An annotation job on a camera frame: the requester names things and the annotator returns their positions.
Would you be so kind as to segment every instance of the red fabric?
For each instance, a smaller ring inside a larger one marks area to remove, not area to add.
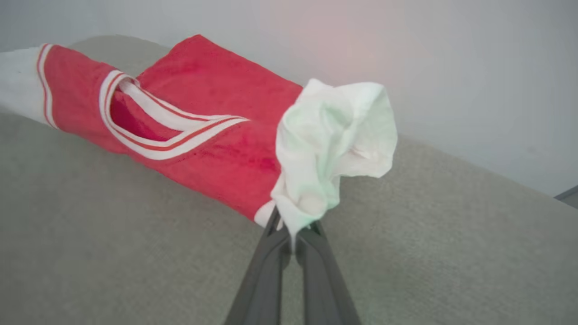
[[[151,160],[124,146],[102,122],[99,92],[113,67],[54,46],[45,63],[57,126],[154,168],[167,177],[215,198],[253,219],[271,200],[280,166],[275,155],[277,124],[302,87],[197,35],[137,79],[142,89],[179,109],[200,115],[235,115],[250,121],[225,129],[189,152]],[[149,117],[116,89],[111,103],[116,124],[157,141],[180,131]]]

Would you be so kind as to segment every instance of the red stripe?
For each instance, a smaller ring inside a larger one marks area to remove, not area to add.
[[[166,110],[170,110],[171,112],[173,112],[174,114],[177,114],[177,115],[180,116],[180,117],[184,117],[185,119],[195,120],[195,121],[209,121],[209,120],[207,120],[207,119],[203,119],[203,118],[200,118],[200,117],[192,117],[192,116],[184,115],[184,114],[182,114],[182,113],[180,113],[180,112],[178,112],[178,111],[176,111],[176,110],[174,110],[174,109],[172,109],[172,108],[170,108],[170,107],[168,107],[168,106],[163,105],[163,104],[160,103],[156,98],[154,98],[153,95],[150,94],[148,91],[140,88],[139,86],[137,86],[137,87],[138,87],[138,89],[140,89],[145,95],[147,95],[150,99],[152,99],[153,102],[157,103],[157,105],[159,105],[160,107],[162,107],[162,108],[164,108],[164,109],[166,109]]]
[[[110,94],[110,90],[111,90],[111,88],[112,88],[112,85],[114,84],[114,82],[116,81],[116,79],[118,79],[121,75],[123,75],[123,74],[122,74],[122,73],[119,73],[119,74],[118,74],[116,77],[114,77],[114,78],[112,79],[112,81],[110,82],[110,84],[109,84],[109,86],[108,86],[108,88],[107,88],[107,90],[106,90],[105,104],[106,104],[107,99],[109,98],[109,94]],[[114,125],[114,123],[112,123],[112,121],[110,121],[108,114],[105,114],[105,116],[106,116],[106,120],[109,122],[109,124],[112,125],[114,128],[116,128],[115,125]],[[181,139],[181,140],[179,140],[179,141],[177,141],[177,142],[175,142],[175,143],[173,143],[172,145],[167,146],[167,147],[147,145],[147,144],[145,144],[145,143],[141,143],[141,142],[139,142],[139,141],[137,141],[137,140],[132,139],[131,137],[127,136],[126,134],[123,134],[122,132],[119,132],[119,134],[122,135],[125,139],[129,140],[130,142],[132,142],[132,143],[134,143],[134,144],[136,144],[136,145],[138,145],[138,146],[140,146],[140,147],[143,147],[143,148],[145,148],[145,149],[156,150],[156,151],[168,151],[168,150],[174,149],[174,148],[182,145],[183,143],[185,143],[185,142],[189,141],[190,139],[194,138],[195,136],[197,136],[197,135],[199,135],[199,134],[201,134],[201,133],[203,133],[203,132],[205,132],[205,131],[207,131],[207,130],[212,129],[213,127],[215,127],[215,126],[217,126],[217,125],[219,125],[219,124],[222,124],[222,123],[225,123],[225,122],[227,122],[227,121],[234,120],[234,119],[238,119],[238,117],[230,117],[230,118],[228,118],[228,119],[224,119],[224,120],[220,120],[220,121],[218,121],[218,122],[215,122],[215,123],[213,123],[213,124],[211,124],[211,125],[207,125],[206,127],[203,127],[203,128],[201,128],[200,130],[196,130],[195,132],[187,135],[187,136],[184,137],[183,139]]]
[[[44,53],[44,50],[46,50],[46,46],[48,44],[44,44],[42,46],[42,49],[40,50],[40,54],[38,54],[38,60],[36,61],[36,72],[38,73],[38,78],[40,79],[40,83],[42,84],[42,90],[44,91],[44,118],[46,119],[46,123],[48,123],[48,125],[50,125],[51,127],[54,127],[54,125],[50,124],[50,121],[48,120],[48,114],[46,112],[47,110],[47,105],[46,105],[46,99],[47,99],[47,95],[46,95],[46,86],[44,85],[44,80],[42,80],[42,75],[40,74],[40,59],[42,58],[42,54]]]

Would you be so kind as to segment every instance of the white wall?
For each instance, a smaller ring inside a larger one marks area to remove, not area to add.
[[[548,195],[578,184],[573,0],[4,0],[0,6],[2,49],[95,34],[171,46],[202,33],[298,83],[310,77],[383,83],[402,133]]]

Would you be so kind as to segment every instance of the black tongs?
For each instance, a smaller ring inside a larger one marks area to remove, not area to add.
[[[291,259],[291,237],[275,209],[224,325],[277,325],[281,277]],[[306,325],[360,325],[357,311],[321,224],[297,233],[295,255],[303,268]]]

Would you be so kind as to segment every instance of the crumpled white fabric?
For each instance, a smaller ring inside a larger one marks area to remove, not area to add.
[[[397,139],[382,85],[311,79],[277,128],[281,175],[271,197],[291,236],[339,204],[341,176],[387,173]]]

